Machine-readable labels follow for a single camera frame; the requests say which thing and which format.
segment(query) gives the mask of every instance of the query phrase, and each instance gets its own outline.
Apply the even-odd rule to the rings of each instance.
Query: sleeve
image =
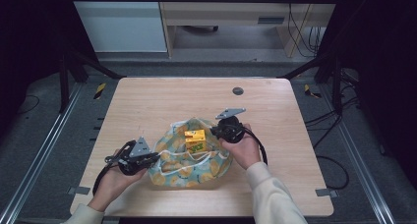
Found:
[[[287,188],[271,175],[264,162],[250,166],[247,177],[253,193],[253,212],[257,224],[307,223]]]
[[[62,224],[101,224],[104,212],[96,211],[89,206],[79,204],[73,216]]]

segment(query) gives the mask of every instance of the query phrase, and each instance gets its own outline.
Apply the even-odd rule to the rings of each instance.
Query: table surface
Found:
[[[235,95],[234,87],[244,93]],[[287,186],[306,216],[333,213],[326,185],[291,84],[284,79],[126,78],[117,86],[80,187],[92,188],[105,165],[126,141],[145,137],[150,148],[170,124],[193,117],[216,122],[225,108],[246,108],[237,115],[249,123],[264,145],[273,176]],[[71,212],[89,203],[92,193],[76,194]],[[245,171],[232,162],[227,173],[198,186],[181,189],[154,185],[146,174],[107,208],[109,216],[252,216],[252,194]]]

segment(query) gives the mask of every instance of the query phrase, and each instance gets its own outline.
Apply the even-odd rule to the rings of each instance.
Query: plastic bag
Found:
[[[193,187],[224,175],[233,158],[211,134],[212,126],[212,122],[198,118],[171,125],[153,149],[160,158],[148,169],[152,182],[165,187]],[[187,150],[185,132],[195,130],[205,131],[207,151]]]

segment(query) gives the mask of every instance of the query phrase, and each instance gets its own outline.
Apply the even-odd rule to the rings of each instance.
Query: human hand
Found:
[[[251,130],[251,125],[244,124],[243,126]],[[259,146],[247,133],[237,143],[229,143],[224,139],[220,139],[220,142],[225,149],[230,151],[236,162],[245,170],[252,164],[261,161]]]
[[[119,197],[130,185],[141,180],[147,170],[142,169],[133,176],[126,176],[120,171],[117,164],[113,165],[101,179],[94,197],[89,202],[89,207],[104,212],[107,206]]]

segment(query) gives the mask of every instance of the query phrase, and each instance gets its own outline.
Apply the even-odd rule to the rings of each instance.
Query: yellow box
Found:
[[[185,145],[190,153],[207,151],[204,130],[185,132]]]

